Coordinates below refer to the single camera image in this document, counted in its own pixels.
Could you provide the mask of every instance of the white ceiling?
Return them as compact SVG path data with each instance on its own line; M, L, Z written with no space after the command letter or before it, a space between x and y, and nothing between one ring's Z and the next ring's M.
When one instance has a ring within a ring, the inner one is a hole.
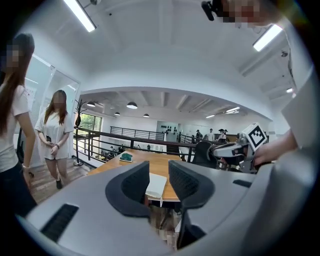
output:
M257 52L253 43L265 28L209 21L201 9L201 1L101 0L99 5L89 5L85 9L97 26L91 33L63 1L52 1L52 16L48 15L41 26L91 71L101 61L130 46L162 44L190 49L217 62L227 63L270 100L288 97L286 89L292 86L289 56L281 57L282 51L289 51L285 33ZM86 6L90 1L80 0L80 3ZM149 98L155 106L160 105L158 96L149 95ZM168 107L179 101L179 97L171 93L168 98ZM191 108L193 104L196 104L195 99L187 105Z
M85 106L86 109L113 115L115 112L124 113L128 110L127 104L135 102L142 112L155 112L156 109L180 111L183 113L197 114L200 119L211 115L219 115L226 110L237 107L231 102L208 97L200 93L188 93L186 91L171 90L145 90L136 89L134 91L108 91L81 95L84 102L94 101L96 107ZM240 113L245 115L246 109L240 109Z

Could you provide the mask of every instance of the office chair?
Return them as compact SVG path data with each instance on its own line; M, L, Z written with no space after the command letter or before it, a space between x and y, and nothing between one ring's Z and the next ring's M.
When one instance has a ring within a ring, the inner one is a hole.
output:
M216 168L217 161L214 157L211 159L209 155L211 146L212 144L209 141L200 141L195 146L195 155L192 163L198 166Z

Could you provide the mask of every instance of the wooden floor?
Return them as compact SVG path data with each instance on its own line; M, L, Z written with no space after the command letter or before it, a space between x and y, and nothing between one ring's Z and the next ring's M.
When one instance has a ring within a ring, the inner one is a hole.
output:
M87 173L93 169L86 165L74 166L73 162L73 159L69 159L67 162L67 173L71 182L80 177L86 176ZM34 177L31 179L31 194L35 201L40 204L58 192L56 181L51 177L46 165L33 168L32 172ZM165 215L165 209L151 205L150 212L151 217L149 222L154 231L165 243L168 244L168 246L176 250L178 233L175 233L175 227L181 219L180 216L172 211L171 216L167 219L163 228L159 229L161 221Z
M68 159L67 174L72 181L86 176L93 168L86 165L74 166L74 159ZM58 192L56 187L56 180L51 177L47 165L36 167L32 169L34 177L31 179L31 194L35 201L40 204L42 201Z

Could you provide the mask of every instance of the woman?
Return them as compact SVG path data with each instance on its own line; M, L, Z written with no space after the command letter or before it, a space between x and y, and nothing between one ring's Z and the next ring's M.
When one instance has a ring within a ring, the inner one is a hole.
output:
M1 64L5 75L0 86L0 189L13 211L23 217L37 205L27 185L36 136L30 121L24 88L34 49L32 35L19 34L7 47L5 60ZM13 141L17 122L26 138L22 166Z
M68 140L73 132L70 116L67 112L67 95L63 90L53 94L49 107L40 115L34 127L42 142L42 152L50 174L56 181L56 188L62 189L60 177L66 185L69 183L67 175Z

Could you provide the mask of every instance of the camera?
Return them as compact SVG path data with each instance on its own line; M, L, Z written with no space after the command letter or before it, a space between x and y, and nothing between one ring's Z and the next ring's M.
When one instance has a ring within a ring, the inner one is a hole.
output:
M223 5L221 0L212 0L212 1L202 1L201 7L209 19L209 21L214 21L215 17L213 13L216 14L217 17L223 17L223 22L234 23L235 18L229 17L228 13L224 13Z

